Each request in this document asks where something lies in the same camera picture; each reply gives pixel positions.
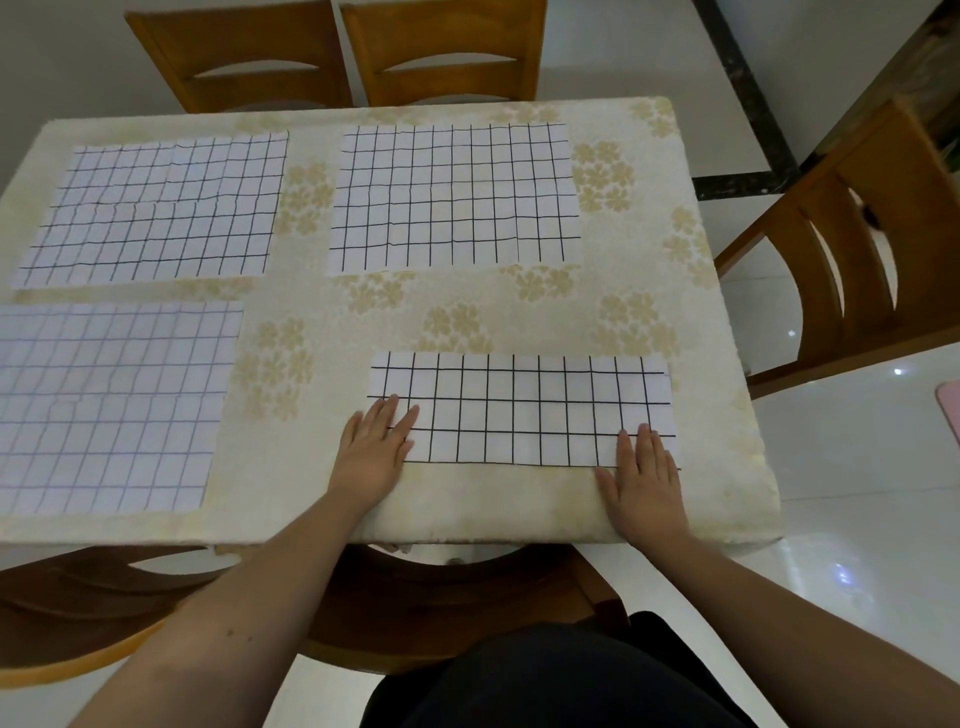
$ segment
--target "finger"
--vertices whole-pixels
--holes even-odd
[[[680,471],[677,470],[677,463],[674,462],[673,454],[670,452],[666,453],[666,471],[667,478],[670,481],[670,486],[676,488],[678,491],[680,488]]]
[[[620,494],[616,488],[616,478],[606,468],[594,468],[593,476],[597,480],[600,499],[603,500],[604,507],[610,513],[611,509],[620,502]]]
[[[347,420],[347,424],[344,425],[344,432],[340,435],[340,452],[343,452],[349,444],[353,442],[353,438],[357,436],[357,426],[360,425],[360,421],[363,419],[363,412],[354,412],[350,415],[350,419]]]
[[[665,482],[667,480],[666,450],[663,449],[663,441],[660,439],[659,432],[654,430],[651,433],[651,439],[654,441],[654,461],[657,463],[657,478]]]
[[[636,463],[641,473],[657,474],[657,457],[654,454],[654,441],[650,436],[650,426],[646,423],[636,431]]]
[[[394,421],[396,406],[399,404],[399,402],[400,397],[397,395],[390,395],[390,398],[380,408],[380,411],[377,413],[376,419],[373,421],[373,425],[371,426],[371,434],[374,437],[378,437],[382,440],[386,436],[387,428]]]
[[[367,414],[364,416],[363,421],[357,428],[357,437],[363,437],[370,432],[373,421],[376,420],[376,416],[380,414],[380,410],[383,409],[384,403],[385,402],[383,400],[377,400],[373,403],[371,408],[367,410]]]
[[[396,451],[396,459],[394,463],[398,468],[403,467],[403,462],[407,459],[407,453],[414,448],[414,441],[407,440],[403,445],[400,446],[400,449]]]
[[[625,429],[621,429],[616,436],[616,476],[619,479],[623,475],[636,475],[634,446]]]
[[[407,435],[410,434],[410,430],[414,428],[414,424],[417,421],[417,416],[420,414],[420,405],[415,404],[407,413],[400,418],[400,421],[396,423],[393,431],[390,433],[390,438],[396,440],[396,442],[402,443],[407,439]]]

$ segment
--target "table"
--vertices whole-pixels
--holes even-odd
[[[574,153],[584,263],[329,278],[331,199],[346,127],[562,121]],[[13,291],[74,146],[289,130],[262,278]],[[55,121],[0,199],[4,303],[242,300],[240,355],[203,506],[187,513],[7,516],[18,544],[264,541],[324,491],[376,351],[659,352],[673,375],[684,501],[727,543],[780,535],[768,468],[666,99],[324,109]],[[587,468],[407,465],[361,543],[615,542]]]

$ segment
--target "chair seat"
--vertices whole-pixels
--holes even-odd
[[[573,546],[526,546],[456,566],[349,546],[300,652],[339,667],[398,674],[523,626],[585,620],[614,636],[629,627],[616,592]]]

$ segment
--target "grid paper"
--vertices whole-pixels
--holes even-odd
[[[262,276],[287,132],[77,147],[14,288]]]
[[[199,508],[242,316],[0,306],[0,514]]]
[[[679,461],[670,374],[662,356],[522,356],[381,352],[368,404],[418,404],[407,460],[616,465],[616,434],[642,423]]]
[[[327,273],[583,259],[566,124],[356,127]]]

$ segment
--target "beige flower print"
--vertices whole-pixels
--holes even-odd
[[[367,112],[364,125],[416,126],[429,121],[429,107],[375,107]]]
[[[399,307],[403,302],[405,285],[416,277],[410,271],[399,271],[337,276],[334,281],[347,291],[347,310],[364,314],[377,308],[387,310]]]
[[[540,299],[565,298],[573,293],[573,274],[580,270],[579,265],[565,265],[563,268],[551,268],[537,265],[525,268],[512,265],[500,268],[500,273],[510,276],[516,284],[516,294],[521,301],[539,301]]]
[[[620,154],[620,145],[615,141],[581,143],[573,148],[573,181],[582,211],[630,209],[636,175]]]
[[[670,215],[673,229],[683,235],[692,235],[697,230],[697,216],[687,207],[677,207]]]
[[[182,279],[174,281],[183,301],[239,301],[253,291],[255,278]]]
[[[274,219],[274,232],[305,237],[317,231],[321,210],[333,201],[333,183],[327,165],[292,165],[283,175],[283,189]]]
[[[639,99],[630,107],[634,119],[645,121],[650,134],[658,139],[680,133],[677,127],[677,116],[669,100],[663,97],[655,99]]]
[[[560,112],[536,102],[508,102],[501,104],[490,120],[494,124],[553,124],[560,121]]]
[[[649,293],[604,296],[597,319],[592,338],[604,354],[649,356],[657,352],[670,358],[680,353],[677,331],[660,319]]]
[[[92,286],[72,286],[70,288],[26,288],[13,291],[13,302],[19,304],[34,303],[90,303],[95,301]]]
[[[713,258],[707,242],[707,234],[688,207],[677,207],[670,214],[674,234],[663,241],[667,257],[682,263],[698,288],[715,288],[719,281],[713,267]]]
[[[252,345],[233,365],[233,379],[245,395],[244,414],[255,420],[299,415],[300,388],[313,379],[314,356],[307,348],[302,318],[265,321]]]
[[[293,124],[293,117],[277,111],[247,111],[233,122],[237,132],[251,136],[269,132],[285,132]]]
[[[427,311],[417,342],[421,352],[489,353],[492,348],[493,340],[480,322],[479,307],[464,302]]]

